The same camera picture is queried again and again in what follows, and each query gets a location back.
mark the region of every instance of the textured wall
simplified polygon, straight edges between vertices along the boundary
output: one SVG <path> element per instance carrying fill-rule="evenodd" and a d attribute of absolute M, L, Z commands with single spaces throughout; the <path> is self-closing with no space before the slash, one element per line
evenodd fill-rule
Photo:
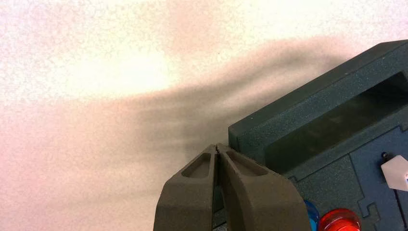
<path fill-rule="evenodd" d="M 3 0 L 0 230 L 151 230 L 227 127 L 408 39 L 408 2 Z"/>

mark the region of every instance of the red button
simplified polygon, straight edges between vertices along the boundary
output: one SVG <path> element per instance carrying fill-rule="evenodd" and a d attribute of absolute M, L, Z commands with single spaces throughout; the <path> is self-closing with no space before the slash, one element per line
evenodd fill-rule
<path fill-rule="evenodd" d="M 319 223 L 319 231 L 360 231 L 360 229 L 358 216 L 345 208 L 328 212 Z"/>

